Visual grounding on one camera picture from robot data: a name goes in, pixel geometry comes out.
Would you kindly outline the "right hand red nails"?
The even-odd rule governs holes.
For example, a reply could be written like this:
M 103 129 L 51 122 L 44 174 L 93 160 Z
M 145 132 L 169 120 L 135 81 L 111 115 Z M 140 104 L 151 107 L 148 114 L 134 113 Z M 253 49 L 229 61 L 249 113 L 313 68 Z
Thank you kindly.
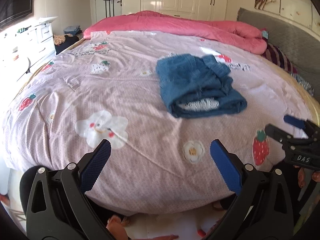
M 302 189 L 305 186 L 305 171 L 304 168 L 295 166 L 295 168 L 298 168 L 298 185 Z M 320 182 L 320 172 L 316 171 L 313 172 L 311 176 L 312 180 L 319 183 Z

